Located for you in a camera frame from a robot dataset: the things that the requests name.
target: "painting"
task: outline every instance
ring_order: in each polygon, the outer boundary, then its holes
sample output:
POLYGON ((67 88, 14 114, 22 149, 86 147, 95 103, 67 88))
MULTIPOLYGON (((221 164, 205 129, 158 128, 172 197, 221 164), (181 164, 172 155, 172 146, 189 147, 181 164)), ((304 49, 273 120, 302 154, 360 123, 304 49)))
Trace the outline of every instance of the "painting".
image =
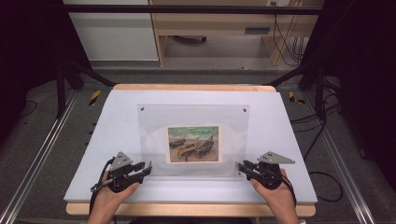
POLYGON ((167 161, 222 161, 221 126, 189 126, 167 128, 167 161))

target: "floor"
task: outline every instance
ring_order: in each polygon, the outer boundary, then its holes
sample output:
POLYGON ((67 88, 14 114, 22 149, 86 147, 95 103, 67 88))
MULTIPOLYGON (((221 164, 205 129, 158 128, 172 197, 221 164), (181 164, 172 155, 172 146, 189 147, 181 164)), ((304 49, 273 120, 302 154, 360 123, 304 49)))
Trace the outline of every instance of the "floor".
MULTIPOLYGON (((287 54, 285 60, 287 63, 293 62, 287 54)), ((94 66, 103 77, 123 83, 257 85, 281 77, 295 67, 284 62, 273 67, 258 37, 210 36, 205 43, 195 39, 170 38, 163 67, 157 63, 142 62, 95 63, 94 66)), ((52 81, 29 92, 29 102, 20 120, 1 146, 0 169, 3 174, 0 180, 0 209, 7 211, 11 206, 15 217, 10 219, 15 220, 14 223, 84 223, 87 218, 66 214, 63 196, 90 142, 111 88, 85 75, 82 77, 85 85, 81 91, 66 88, 67 97, 75 101, 66 112, 61 129, 53 130, 54 123, 59 120, 55 119, 56 83, 52 81), (101 90, 101 94, 95 105, 89 105, 96 90, 101 90), (46 139, 49 133, 54 136, 50 143, 46 139), (42 156, 42 163, 37 162, 39 156, 42 156), (40 165, 32 170, 32 163, 40 165), (15 195, 15 192, 22 192, 22 196, 15 195), (22 204, 12 203, 16 199, 22 204)), ((313 114, 314 99, 313 91, 298 90, 298 80, 299 77, 294 77, 277 90, 282 95, 299 147, 305 155, 315 141, 322 121, 316 117, 296 121, 313 114), (290 100, 291 91, 298 101, 290 100)), ((309 172, 331 176, 311 175, 319 199, 316 214, 307 217, 307 222, 396 223, 395 192, 381 175, 375 161, 361 158, 359 145, 332 91, 325 90, 325 95, 329 96, 326 100, 329 110, 325 129, 305 163, 309 172), (337 183, 343 185, 343 191, 337 183)), ((262 218, 261 223, 275 221, 262 218)))

